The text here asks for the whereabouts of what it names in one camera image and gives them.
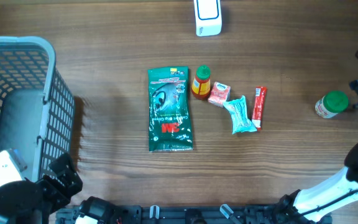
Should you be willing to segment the green lid jar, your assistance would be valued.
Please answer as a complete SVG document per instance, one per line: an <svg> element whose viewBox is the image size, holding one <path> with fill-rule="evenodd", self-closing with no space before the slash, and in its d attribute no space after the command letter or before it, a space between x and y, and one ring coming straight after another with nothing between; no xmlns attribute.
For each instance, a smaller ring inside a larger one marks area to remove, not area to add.
<svg viewBox="0 0 358 224"><path fill-rule="evenodd" d="M345 111L349 106L349 98L342 91L330 91L318 100L314 106L316 114L329 119Z"/></svg>

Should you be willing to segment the red white stick sachet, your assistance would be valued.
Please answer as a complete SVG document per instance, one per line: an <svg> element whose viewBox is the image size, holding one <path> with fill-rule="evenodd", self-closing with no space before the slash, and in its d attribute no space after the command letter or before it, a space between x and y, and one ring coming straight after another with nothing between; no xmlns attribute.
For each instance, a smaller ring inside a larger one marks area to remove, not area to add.
<svg viewBox="0 0 358 224"><path fill-rule="evenodd" d="M255 89L255 101L251 121L258 131L262 129L261 123L266 93L267 88L265 86L257 86Z"/></svg>

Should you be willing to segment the green 3M gloves packet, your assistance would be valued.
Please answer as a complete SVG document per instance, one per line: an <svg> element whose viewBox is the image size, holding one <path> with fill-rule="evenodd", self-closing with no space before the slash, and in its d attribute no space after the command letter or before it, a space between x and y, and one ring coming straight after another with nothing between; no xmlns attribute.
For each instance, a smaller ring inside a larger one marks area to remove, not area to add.
<svg viewBox="0 0 358 224"><path fill-rule="evenodd" d="M188 107L188 67L148 70L149 151L190 151L193 132Z"/></svg>

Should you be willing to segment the light teal packet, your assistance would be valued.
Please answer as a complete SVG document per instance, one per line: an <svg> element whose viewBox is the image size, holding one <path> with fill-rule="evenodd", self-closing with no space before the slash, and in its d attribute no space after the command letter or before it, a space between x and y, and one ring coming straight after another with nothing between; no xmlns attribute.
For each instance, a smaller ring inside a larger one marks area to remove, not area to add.
<svg viewBox="0 0 358 224"><path fill-rule="evenodd" d="M246 97L242 95L239 99L223 103L232 119L232 134L244 132L256 132L257 128L248 118Z"/></svg>

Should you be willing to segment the pink tissue pack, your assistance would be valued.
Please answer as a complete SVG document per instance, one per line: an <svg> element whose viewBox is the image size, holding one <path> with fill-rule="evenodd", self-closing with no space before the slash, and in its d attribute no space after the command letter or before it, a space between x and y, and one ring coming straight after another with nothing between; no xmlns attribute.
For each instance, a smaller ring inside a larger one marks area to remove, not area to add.
<svg viewBox="0 0 358 224"><path fill-rule="evenodd" d="M229 100L230 92L231 87L229 85L215 82L208 97L208 102L222 108L223 103Z"/></svg>

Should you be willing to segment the red bottle green cap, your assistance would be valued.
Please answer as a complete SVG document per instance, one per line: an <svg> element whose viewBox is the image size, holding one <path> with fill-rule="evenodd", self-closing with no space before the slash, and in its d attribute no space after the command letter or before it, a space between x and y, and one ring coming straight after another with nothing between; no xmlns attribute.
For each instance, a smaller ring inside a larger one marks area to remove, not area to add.
<svg viewBox="0 0 358 224"><path fill-rule="evenodd" d="M197 69L195 78L191 84L191 92L195 98L204 100L209 96L211 91L210 75L211 70L207 65L201 65Z"/></svg>

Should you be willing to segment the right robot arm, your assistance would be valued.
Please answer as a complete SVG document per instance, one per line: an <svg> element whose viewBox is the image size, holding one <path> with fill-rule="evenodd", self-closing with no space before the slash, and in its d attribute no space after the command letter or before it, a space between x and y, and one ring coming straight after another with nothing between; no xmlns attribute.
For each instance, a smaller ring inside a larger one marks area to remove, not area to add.
<svg viewBox="0 0 358 224"><path fill-rule="evenodd" d="M351 81L349 87L358 95L358 79ZM343 92L331 91L314 108L322 118L332 118L343 112L348 103ZM274 206L271 220L272 223L322 223L325 215L355 201L358 201L358 143L349 151L338 173L312 188L284 195Z"/></svg>

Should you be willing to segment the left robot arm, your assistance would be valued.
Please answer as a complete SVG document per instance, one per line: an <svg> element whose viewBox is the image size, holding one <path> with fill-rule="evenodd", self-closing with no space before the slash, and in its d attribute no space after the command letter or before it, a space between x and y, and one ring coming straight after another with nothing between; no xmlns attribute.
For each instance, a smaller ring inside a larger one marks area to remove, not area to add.
<svg viewBox="0 0 358 224"><path fill-rule="evenodd" d="M18 180L0 187L0 223L48 223L51 214L82 191L83 182L68 153L48 167L56 178L44 175L36 182Z"/></svg>

